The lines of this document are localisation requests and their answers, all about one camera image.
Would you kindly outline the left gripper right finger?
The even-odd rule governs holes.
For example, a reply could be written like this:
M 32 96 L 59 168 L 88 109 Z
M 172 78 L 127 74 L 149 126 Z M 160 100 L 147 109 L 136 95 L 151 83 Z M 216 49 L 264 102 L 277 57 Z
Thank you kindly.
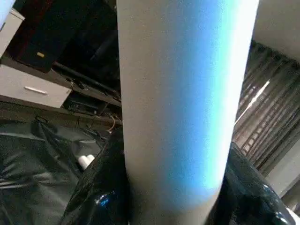
M 296 225 L 266 179 L 231 143 L 223 183 L 209 215 L 210 225 Z

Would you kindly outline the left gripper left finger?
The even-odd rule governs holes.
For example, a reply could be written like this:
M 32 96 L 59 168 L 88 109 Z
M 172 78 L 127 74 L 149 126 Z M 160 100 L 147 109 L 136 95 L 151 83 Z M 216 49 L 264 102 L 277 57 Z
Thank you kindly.
M 127 225 L 128 179 L 122 136 L 111 136 L 80 177 L 62 225 Z

